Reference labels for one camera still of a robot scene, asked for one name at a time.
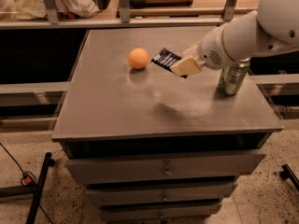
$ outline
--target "desk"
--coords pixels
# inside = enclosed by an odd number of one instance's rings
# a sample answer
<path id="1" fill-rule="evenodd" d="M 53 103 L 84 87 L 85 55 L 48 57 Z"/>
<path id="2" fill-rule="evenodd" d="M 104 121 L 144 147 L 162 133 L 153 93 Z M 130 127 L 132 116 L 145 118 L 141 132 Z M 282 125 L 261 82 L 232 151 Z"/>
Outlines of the desk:
<path id="1" fill-rule="evenodd" d="M 135 47 L 179 54 L 213 27 L 91 30 L 55 124 L 75 181 L 104 221 L 218 212 L 281 120 L 246 76 L 237 96 L 216 87 L 220 71 L 186 79 L 127 63 Z"/>

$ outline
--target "black cable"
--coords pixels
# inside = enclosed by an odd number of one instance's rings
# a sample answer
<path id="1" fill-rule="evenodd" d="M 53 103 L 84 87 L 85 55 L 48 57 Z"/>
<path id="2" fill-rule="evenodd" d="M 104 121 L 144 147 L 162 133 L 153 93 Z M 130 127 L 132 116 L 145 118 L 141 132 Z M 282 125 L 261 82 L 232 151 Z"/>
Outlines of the black cable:
<path id="1" fill-rule="evenodd" d="M 23 183 L 23 181 L 24 181 L 24 179 L 26 178 L 26 177 L 30 177 L 31 179 L 32 179 L 32 184 L 33 185 L 35 185 L 36 184 L 36 177 L 31 173 L 31 172 L 29 172 L 29 171 L 23 171 L 23 169 L 21 168 L 21 166 L 19 165 L 19 163 L 13 158 L 13 156 L 8 152 L 8 150 L 1 144 L 1 142 L 0 142 L 0 146 L 3 148 L 3 150 L 9 155 L 9 157 L 12 159 L 12 160 L 14 160 L 15 162 L 16 162 L 16 164 L 18 165 L 18 167 L 21 169 L 21 173 L 22 173 L 22 178 L 21 178 L 21 185 L 22 186 L 24 186 L 24 187 L 28 187 L 28 188 L 30 188 L 30 190 L 31 190 L 31 192 L 32 193 L 35 193 L 32 189 L 31 189 L 31 187 L 32 187 L 32 185 L 25 185 L 24 183 Z M 38 205 L 39 206 L 39 208 L 42 210 L 42 212 L 44 213 L 44 215 L 46 216 L 46 218 L 48 219 L 48 221 L 51 223 L 51 224 L 54 224 L 53 222 L 52 222 L 52 220 L 50 219 L 50 217 L 47 215 L 47 213 L 45 212 L 45 210 L 41 207 L 41 205 L 39 204 Z"/>

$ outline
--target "tile floor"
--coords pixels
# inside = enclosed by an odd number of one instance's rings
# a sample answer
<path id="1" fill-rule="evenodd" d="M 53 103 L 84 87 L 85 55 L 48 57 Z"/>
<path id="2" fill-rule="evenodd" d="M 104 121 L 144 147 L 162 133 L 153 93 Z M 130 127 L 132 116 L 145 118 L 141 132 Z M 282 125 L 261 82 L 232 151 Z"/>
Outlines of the tile floor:
<path id="1" fill-rule="evenodd" d="M 41 198 L 41 206 L 55 224 L 103 223 L 96 208 L 84 197 L 65 168 L 67 157 L 58 143 L 51 141 L 47 119 L 0 119 L 0 142 L 10 151 L 24 170 L 38 177 L 46 152 L 55 160 L 49 169 Z M 267 156 L 252 175 L 241 176 L 230 198 L 222 202 L 217 215 L 201 218 L 172 218 L 169 224 L 298 224 L 299 192 L 290 180 L 281 180 L 281 165 L 288 163 L 299 175 L 299 119 L 285 120 L 285 129 L 273 133 L 263 149 Z M 18 186 L 21 173 L 0 147 L 1 187 Z M 26 222 L 31 195 L 0 199 L 0 224 Z M 36 223 L 49 223 L 38 209 Z M 159 223 L 159 220 L 126 222 Z"/>

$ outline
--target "drawer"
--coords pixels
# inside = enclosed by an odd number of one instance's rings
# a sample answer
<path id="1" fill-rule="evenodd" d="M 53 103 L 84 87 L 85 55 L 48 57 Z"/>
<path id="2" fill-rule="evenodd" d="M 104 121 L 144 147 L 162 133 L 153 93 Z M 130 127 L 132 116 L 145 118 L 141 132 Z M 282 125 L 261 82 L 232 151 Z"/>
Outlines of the drawer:
<path id="1" fill-rule="evenodd" d="M 221 203 L 188 203 L 100 209 L 103 221 L 200 217 L 218 213 Z"/>
<path id="2" fill-rule="evenodd" d="M 100 184 L 249 175 L 265 154 L 259 150 L 138 155 L 69 160 L 78 184 Z"/>
<path id="3" fill-rule="evenodd" d="M 237 186 L 236 181 L 193 182 L 138 187 L 87 189 L 86 196 L 97 206 L 138 203 L 172 203 L 195 200 L 222 200 L 229 197 Z"/>

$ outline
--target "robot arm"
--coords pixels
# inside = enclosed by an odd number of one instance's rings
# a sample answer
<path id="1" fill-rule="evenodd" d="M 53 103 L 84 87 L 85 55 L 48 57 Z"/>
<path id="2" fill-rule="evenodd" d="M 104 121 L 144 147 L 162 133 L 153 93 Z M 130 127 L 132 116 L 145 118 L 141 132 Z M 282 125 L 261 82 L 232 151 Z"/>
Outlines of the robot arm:
<path id="1" fill-rule="evenodd" d="M 193 45 L 196 50 L 193 57 L 197 57 L 193 64 L 222 69 L 247 57 L 268 57 L 299 50 L 297 7 L 299 0 L 261 0 L 257 11 L 211 30 Z"/>

